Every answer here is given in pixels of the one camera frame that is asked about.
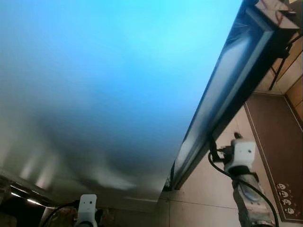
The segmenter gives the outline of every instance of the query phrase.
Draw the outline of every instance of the doormat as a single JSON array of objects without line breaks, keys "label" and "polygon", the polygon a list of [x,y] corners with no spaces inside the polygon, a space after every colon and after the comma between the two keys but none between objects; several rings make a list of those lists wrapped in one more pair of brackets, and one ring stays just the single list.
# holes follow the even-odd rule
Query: doormat
[{"label": "doormat", "polygon": [[284,96],[252,94],[246,110],[282,221],[303,223],[303,130]]}]

